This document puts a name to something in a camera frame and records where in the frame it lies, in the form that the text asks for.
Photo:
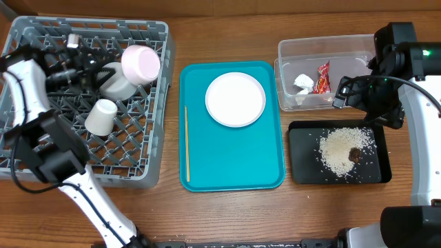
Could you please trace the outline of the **grey bowl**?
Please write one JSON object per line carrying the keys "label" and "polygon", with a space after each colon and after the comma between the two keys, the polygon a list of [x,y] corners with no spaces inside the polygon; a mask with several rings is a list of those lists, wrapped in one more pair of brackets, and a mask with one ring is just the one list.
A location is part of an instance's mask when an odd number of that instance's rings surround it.
{"label": "grey bowl", "polygon": [[115,74],[99,88],[102,97],[112,101],[124,101],[136,92],[137,87],[124,76],[120,62],[108,63],[104,68],[115,69]]}

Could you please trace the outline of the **small pink plate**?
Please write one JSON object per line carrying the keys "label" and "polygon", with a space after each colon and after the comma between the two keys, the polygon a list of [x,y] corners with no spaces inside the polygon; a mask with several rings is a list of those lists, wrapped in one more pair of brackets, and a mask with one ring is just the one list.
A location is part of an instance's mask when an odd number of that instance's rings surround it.
{"label": "small pink plate", "polygon": [[158,78],[161,60],[152,48],[131,45],[122,54],[121,66],[124,76],[131,84],[147,85]]}

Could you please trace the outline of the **white cup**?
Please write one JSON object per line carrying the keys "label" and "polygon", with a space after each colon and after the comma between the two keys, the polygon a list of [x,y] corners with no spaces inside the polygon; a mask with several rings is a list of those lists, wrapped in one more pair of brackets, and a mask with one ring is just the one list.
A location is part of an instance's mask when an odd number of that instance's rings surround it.
{"label": "white cup", "polygon": [[113,118],[117,114],[116,104],[108,99],[99,99],[85,120],[88,132],[97,136],[109,135],[114,127]]}

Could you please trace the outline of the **red snack wrapper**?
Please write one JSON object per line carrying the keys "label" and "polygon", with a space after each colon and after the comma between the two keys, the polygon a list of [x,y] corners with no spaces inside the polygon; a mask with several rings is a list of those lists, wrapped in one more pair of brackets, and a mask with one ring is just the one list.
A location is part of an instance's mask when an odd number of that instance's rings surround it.
{"label": "red snack wrapper", "polygon": [[321,65],[318,68],[318,80],[316,81],[313,88],[314,94],[326,94],[331,92],[331,86],[329,81],[329,69],[330,69],[330,61],[328,61],[324,65]]}

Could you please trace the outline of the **brown food scrap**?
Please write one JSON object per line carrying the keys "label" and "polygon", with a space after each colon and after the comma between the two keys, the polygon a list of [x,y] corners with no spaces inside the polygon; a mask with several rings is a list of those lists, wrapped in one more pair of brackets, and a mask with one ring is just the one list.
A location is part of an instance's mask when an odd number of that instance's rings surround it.
{"label": "brown food scrap", "polygon": [[357,147],[353,147],[349,151],[348,159],[353,163],[359,163],[361,160],[362,152]]}

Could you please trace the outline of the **pile of rice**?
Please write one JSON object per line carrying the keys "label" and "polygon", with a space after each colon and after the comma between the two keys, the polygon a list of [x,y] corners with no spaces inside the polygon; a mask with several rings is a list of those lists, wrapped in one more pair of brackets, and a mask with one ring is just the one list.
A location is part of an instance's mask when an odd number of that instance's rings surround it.
{"label": "pile of rice", "polygon": [[[370,127],[342,127],[322,130],[318,141],[317,161],[337,178],[348,179],[361,175],[361,169],[371,168],[376,163],[376,142]],[[359,163],[348,159],[351,148],[357,147],[362,156]]]}

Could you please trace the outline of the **white napkin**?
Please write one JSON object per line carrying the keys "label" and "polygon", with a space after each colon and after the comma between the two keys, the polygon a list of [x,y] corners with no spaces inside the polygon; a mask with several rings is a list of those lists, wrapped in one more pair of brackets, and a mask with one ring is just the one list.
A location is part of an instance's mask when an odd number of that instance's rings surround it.
{"label": "white napkin", "polygon": [[300,74],[295,80],[294,85],[301,88],[298,94],[309,94],[313,92],[314,81],[306,74]]}

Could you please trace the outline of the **wooden chopstick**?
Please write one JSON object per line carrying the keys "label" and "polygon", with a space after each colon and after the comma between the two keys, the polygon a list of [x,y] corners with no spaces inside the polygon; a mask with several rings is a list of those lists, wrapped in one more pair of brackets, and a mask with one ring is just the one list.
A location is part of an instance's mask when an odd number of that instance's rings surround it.
{"label": "wooden chopstick", "polygon": [[188,129],[188,117],[187,117],[187,106],[184,108],[185,117],[185,166],[186,166],[186,180],[190,182],[190,170],[189,170],[189,129]]}

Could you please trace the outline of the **large white plate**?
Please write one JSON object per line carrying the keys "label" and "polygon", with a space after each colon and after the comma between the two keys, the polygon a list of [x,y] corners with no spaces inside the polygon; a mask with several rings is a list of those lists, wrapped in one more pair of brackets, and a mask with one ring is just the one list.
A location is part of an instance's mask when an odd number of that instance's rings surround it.
{"label": "large white plate", "polygon": [[228,72],[215,78],[205,94],[209,115],[227,127],[245,127],[261,116],[266,105],[262,85],[243,72]]}

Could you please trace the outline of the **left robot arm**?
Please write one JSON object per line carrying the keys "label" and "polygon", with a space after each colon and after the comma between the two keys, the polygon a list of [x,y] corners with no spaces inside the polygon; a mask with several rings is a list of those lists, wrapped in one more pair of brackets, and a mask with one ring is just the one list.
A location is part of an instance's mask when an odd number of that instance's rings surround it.
{"label": "left robot arm", "polygon": [[106,50],[83,47],[69,34],[60,50],[22,45],[1,57],[1,74],[12,95],[14,120],[4,135],[11,148],[10,172],[31,194],[59,189],[71,198],[104,239],[106,247],[151,247],[151,242],[106,194],[88,161],[85,142],[50,107],[48,92],[77,86],[96,90],[115,71]]}

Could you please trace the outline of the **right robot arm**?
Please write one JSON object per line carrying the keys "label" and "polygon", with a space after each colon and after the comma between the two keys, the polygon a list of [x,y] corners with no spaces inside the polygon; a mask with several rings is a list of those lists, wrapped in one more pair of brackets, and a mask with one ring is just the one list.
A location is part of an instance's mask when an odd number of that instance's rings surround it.
{"label": "right robot arm", "polygon": [[419,42],[410,22],[373,36],[371,74],[341,78],[333,106],[366,113],[365,122],[408,125],[413,165],[411,205],[386,207],[380,221],[341,231],[346,247],[440,246],[440,43]]}

